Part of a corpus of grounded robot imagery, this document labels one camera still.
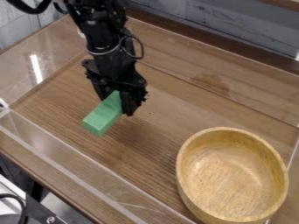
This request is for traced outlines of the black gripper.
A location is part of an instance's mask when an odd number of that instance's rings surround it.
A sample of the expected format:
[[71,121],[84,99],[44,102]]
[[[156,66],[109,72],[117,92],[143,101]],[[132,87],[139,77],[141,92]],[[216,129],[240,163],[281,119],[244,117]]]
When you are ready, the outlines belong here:
[[88,54],[92,59],[84,59],[81,65],[99,99],[104,101],[117,90],[123,113],[132,116],[147,96],[147,81],[136,71],[136,60],[124,51]]

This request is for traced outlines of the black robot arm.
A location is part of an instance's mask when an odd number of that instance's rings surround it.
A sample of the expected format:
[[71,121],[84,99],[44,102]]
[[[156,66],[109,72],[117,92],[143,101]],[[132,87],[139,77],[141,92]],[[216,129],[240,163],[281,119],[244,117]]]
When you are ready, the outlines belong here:
[[85,75],[100,100],[115,91],[120,95],[123,114],[131,116],[145,101],[147,80],[136,71],[136,62],[145,56],[145,49],[127,29],[127,7],[123,0],[41,0],[29,6],[24,0],[6,2],[26,14],[40,14],[51,6],[69,15],[87,40],[92,56],[81,62]]

